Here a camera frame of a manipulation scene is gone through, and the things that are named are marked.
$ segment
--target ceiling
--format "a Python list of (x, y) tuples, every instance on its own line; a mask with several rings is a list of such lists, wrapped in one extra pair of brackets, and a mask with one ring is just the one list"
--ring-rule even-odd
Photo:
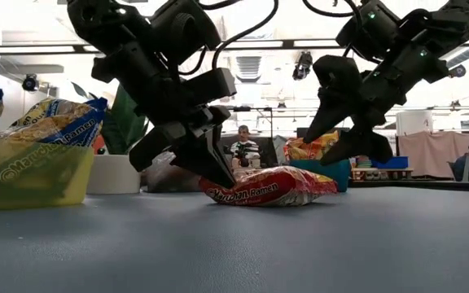
[[(149, 0), (149, 3), (134, 4), (143, 15), (151, 15), (165, 0)], [(201, 0), (206, 4), (217, 0)], [(224, 39), (253, 26), (267, 15), (272, 8), (272, 0), (245, 0), (231, 7), (208, 14), (217, 26)], [(429, 11), (438, 9), (445, 1), (436, 0), (383, 0), (383, 2), (399, 16), (415, 8), (425, 8)], [(66, 5), (58, 5), (58, 0), (0, 0), (0, 46), (21, 45), (59, 45), (84, 43), (74, 32), (68, 19)], [(339, 6), (332, 7), (332, 0), (314, 1), (319, 9), (332, 12), (346, 12), (349, 8), (343, 1)], [(315, 15), (299, 0), (280, 0), (277, 15), (257, 34), (267, 35), (273, 39), (320, 39), (334, 38), (346, 19), (333, 19)], [(452, 60), (465, 55), (468, 48), (461, 48), (445, 57)], [(219, 65), (229, 68), (234, 74), (240, 72), (240, 56), (259, 56), (261, 64), (258, 74), (261, 79), (258, 85), (237, 85), (238, 94), (231, 103), (248, 103), (254, 106), (276, 106), (278, 100), (285, 100), (288, 107), (316, 107), (318, 98), (318, 81), (314, 74), (310, 74), (303, 81), (293, 81), (291, 78), (294, 63), (299, 56), (298, 50), (232, 50), (221, 55)], [(323, 55), (340, 55), (341, 50), (313, 50), (314, 60)], [(94, 55), (19, 55), (1, 56), (0, 70), (22, 75), (23, 65), (60, 65), (64, 73), (41, 74), (40, 78), (53, 84), (65, 85), (68, 81), (75, 81), (86, 90), (95, 94), (110, 96), (114, 93), (117, 83), (105, 85), (90, 77)], [(192, 69), (197, 62), (198, 55), (189, 58), (181, 71)], [(210, 69), (212, 54), (208, 53), (199, 71)], [(374, 64), (355, 57), (358, 67), (372, 69)], [(449, 105), (454, 100), (460, 100), (463, 106), (469, 105), (469, 57), (459, 62), (467, 69), (465, 77), (453, 80), (444, 79), (436, 84), (426, 82), (417, 84), (408, 95), (407, 106)]]

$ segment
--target blue bin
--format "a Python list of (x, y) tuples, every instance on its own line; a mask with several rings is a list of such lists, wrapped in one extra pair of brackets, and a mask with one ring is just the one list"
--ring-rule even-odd
[(342, 160), (328, 166), (322, 166), (318, 160), (291, 160), (292, 167), (327, 176), (338, 183), (338, 191), (345, 192), (348, 188), (348, 178), (352, 166), (348, 160)]
[(408, 157), (399, 156), (392, 157), (386, 164), (381, 164), (372, 160), (372, 167), (374, 168), (408, 168)]

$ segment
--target red ramen package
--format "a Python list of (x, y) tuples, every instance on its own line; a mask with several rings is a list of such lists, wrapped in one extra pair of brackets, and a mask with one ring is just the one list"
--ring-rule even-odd
[(217, 203), (235, 206), (301, 206), (337, 193), (332, 179), (289, 166), (257, 170), (238, 179), (230, 190), (205, 178), (200, 179), (199, 185)]

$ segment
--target blue table surface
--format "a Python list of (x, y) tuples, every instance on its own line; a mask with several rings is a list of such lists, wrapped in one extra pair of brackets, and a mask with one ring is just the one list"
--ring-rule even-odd
[(0, 212), (0, 292), (469, 292), (469, 193), (351, 189), (301, 208), (201, 194)]

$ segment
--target yellow plastic bin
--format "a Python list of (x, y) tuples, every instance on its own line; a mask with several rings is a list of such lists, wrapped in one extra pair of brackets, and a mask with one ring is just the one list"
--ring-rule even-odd
[(0, 210), (82, 203), (94, 150), (0, 139)]

